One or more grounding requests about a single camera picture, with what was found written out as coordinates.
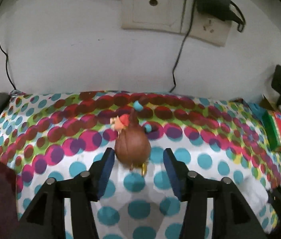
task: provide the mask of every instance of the wall plate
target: wall plate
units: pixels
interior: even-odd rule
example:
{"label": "wall plate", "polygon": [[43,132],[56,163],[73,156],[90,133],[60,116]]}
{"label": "wall plate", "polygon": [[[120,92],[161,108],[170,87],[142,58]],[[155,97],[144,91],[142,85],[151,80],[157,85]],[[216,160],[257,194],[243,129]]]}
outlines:
{"label": "wall plate", "polygon": [[122,28],[181,32],[185,0],[122,0]]}
{"label": "wall plate", "polygon": [[[189,29],[192,6],[193,0],[186,0],[184,22],[181,30],[182,33],[187,33]],[[201,14],[195,9],[193,26],[189,36],[207,41],[217,46],[225,46],[231,26],[232,21],[222,21],[212,15]]]}

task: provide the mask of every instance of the brown toy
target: brown toy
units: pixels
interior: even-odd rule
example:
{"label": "brown toy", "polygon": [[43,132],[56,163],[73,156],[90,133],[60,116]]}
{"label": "brown toy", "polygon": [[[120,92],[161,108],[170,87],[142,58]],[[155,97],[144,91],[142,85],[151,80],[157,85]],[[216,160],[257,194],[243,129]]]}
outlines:
{"label": "brown toy", "polygon": [[144,127],[139,125],[135,108],[129,116],[112,118],[111,123],[119,132],[114,148],[117,159],[130,170],[141,168],[142,176],[146,175],[151,146]]}

